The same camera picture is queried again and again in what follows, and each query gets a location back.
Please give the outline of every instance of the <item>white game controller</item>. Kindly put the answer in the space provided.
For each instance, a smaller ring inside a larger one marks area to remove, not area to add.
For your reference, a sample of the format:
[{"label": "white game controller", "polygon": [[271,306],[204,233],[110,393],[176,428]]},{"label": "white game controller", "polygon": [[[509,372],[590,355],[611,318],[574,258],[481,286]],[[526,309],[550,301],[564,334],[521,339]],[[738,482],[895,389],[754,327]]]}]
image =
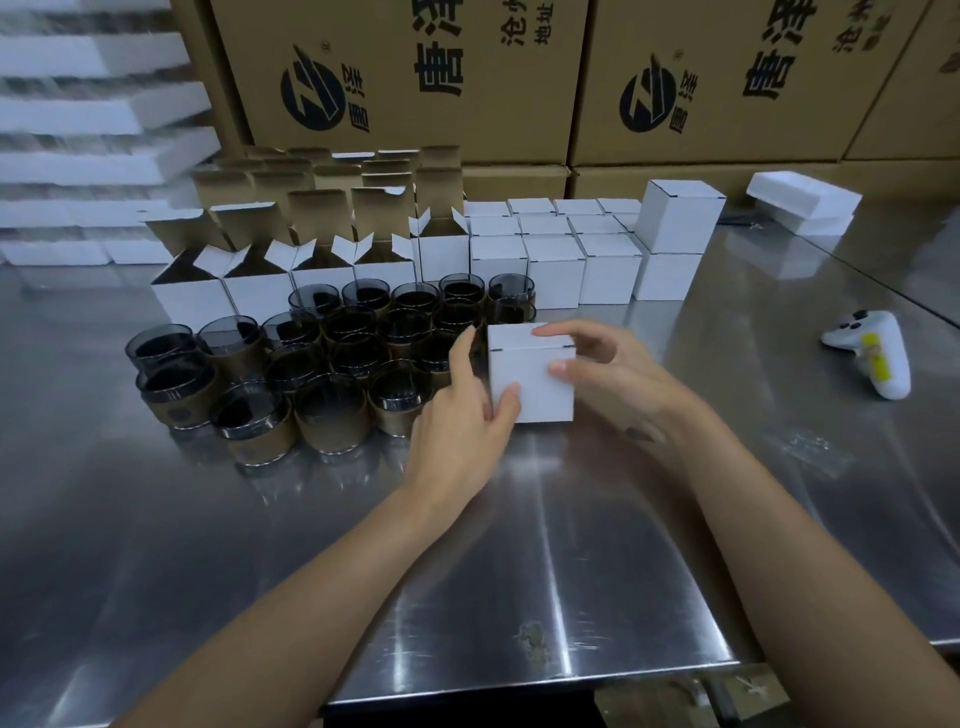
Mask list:
[{"label": "white game controller", "polygon": [[890,311],[856,311],[820,340],[835,349],[856,352],[856,363],[887,400],[910,394],[910,361],[897,317]]}]

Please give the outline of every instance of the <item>forearm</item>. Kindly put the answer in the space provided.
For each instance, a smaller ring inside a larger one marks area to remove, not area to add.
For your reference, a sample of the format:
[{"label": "forearm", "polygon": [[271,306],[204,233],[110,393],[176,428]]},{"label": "forearm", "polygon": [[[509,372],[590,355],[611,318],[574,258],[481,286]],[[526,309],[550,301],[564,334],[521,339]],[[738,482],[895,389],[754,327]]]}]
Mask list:
[{"label": "forearm", "polygon": [[211,638],[117,725],[302,728],[446,519],[401,487]]},{"label": "forearm", "polygon": [[960,683],[856,561],[701,403],[660,423],[778,676],[815,725],[953,725]]}]

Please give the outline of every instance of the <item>stack of white boxes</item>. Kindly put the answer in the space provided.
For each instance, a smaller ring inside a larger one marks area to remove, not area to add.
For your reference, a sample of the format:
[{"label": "stack of white boxes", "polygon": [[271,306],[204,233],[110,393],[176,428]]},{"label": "stack of white boxes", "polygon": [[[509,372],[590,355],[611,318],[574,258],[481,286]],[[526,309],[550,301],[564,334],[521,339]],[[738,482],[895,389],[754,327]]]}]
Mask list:
[{"label": "stack of white boxes", "polygon": [[170,0],[0,3],[0,253],[10,263],[171,259],[142,220],[198,206],[189,172],[220,144],[189,124],[210,103],[203,84],[182,80],[180,34],[152,28],[151,13],[169,10]]},{"label": "stack of white boxes", "polygon": [[747,194],[756,207],[800,237],[839,237],[862,195],[797,172],[757,172]]},{"label": "stack of white boxes", "polygon": [[643,263],[638,301],[682,301],[727,198],[706,182],[650,180],[634,233]]}]

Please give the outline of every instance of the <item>hand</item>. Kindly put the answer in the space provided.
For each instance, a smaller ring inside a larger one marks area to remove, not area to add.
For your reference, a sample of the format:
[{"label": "hand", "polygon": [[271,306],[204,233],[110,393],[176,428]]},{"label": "hand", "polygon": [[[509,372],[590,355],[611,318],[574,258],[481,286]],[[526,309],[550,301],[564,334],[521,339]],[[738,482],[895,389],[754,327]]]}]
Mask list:
[{"label": "hand", "polygon": [[406,485],[449,523],[492,477],[520,413],[520,387],[512,384],[491,418],[487,390],[470,366],[475,335],[468,328],[450,349],[451,384],[417,417],[407,461]]},{"label": "hand", "polygon": [[612,392],[651,419],[671,406],[696,400],[625,328],[572,319],[535,328],[534,334],[569,334],[577,345],[577,353],[587,357],[555,361],[550,365],[550,374],[575,386],[592,384]]}]

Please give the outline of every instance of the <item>black chinese character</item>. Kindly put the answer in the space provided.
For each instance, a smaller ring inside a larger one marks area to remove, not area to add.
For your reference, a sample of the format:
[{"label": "black chinese character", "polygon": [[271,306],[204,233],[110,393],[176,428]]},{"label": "black chinese character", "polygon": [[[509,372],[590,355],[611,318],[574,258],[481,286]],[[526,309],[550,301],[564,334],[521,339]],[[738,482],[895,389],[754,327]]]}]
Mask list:
[{"label": "black chinese character", "polygon": [[767,29],[761,36],[771,43],[779,43],[786,39],[796,45],[804,39],[802,30],[806,19],[817,12],[813,0],[774,0],[774,8],[770,11],[767,20]]},{"label": "black chinese character", "polygon": [[501,43],[506,43],[507,45],[523,45],[523,38],[518,36],[525,36],[527,33],[527,19],[521,17],[517,20],[512,15],[507,18],[507,22],[500,26],[500,32],[503,34],[503,37],[500,39]]},{"label": "black chinese character", "polygon": [[684,77],[680,81],[680,95],[693,101],[693,92],[697,90],[697,74],[684,71]]},{"label": "black chinese character", "polygon": [[855,0],[847,17],[851,23],[863,23],[870,19],[870,11],[874,8],[874,0]]},{"label": "black chinese character", "polygon": [[364,96],[363,76],[360,75],[360,69],[354,68],[351,65],[346,65],[345,63],[341,63],[340,68],[344,75],[344,87],[346,88],[347,93],[355,93],[358,96]]},{"label": "black chinese character", "polygon": [[441,48],[436,40],[427,48],[418,43],[414,70],[420,77],[420,91],[459,96],[463,90],[455,84],[464,82],[463,62],[463,48]]},{"label": "black chinese character", "polygon": [[[457,21],[457,6],[463,5],[464,0],[411,0],[414,10],[414,30],[419,31],[423,28],[428,36],[432,36],[437,30],[437,20],[440,20],[440,29],[447,31],[452,36],[458,36],[463,30],[459,25],[454,25]],[[423,11],[430,12],[430,21],[423,19]]]},{"label": "black chinese character", "polygon": [[673,116],[670,117],[670,129],[676,133],[684,133],[686,124],[686,110],[680,107],[674,107]]},{"label": "black chinese character", "polygon": [[954,51],[947,62],[940,66],[941,73],[956,73],[960,71],[960,51]]},{"label": "black chinese character", "polygon": [[743,87],[744,96],[764,96],[777,99],[780,93],[775,89],[783,88],[786,75],[796,56],[780,56],[776,50],[764,56],[763,51],[756,52],[754,67],[747,71],[747,84]]},{"label": "black chinese character", "polygon": [[860,40],[860,34],[863,28],[848,28],[836,37],[836,45],[833,46],[834,53],[849,53],[853,50],[853,44]]},{"label": "black chinese character", "polygon": [[353,102],[350,102],[348,107],[350,109],[350,124],[361,132],[370,133],[370,119],[367,118],[367,110]]}]

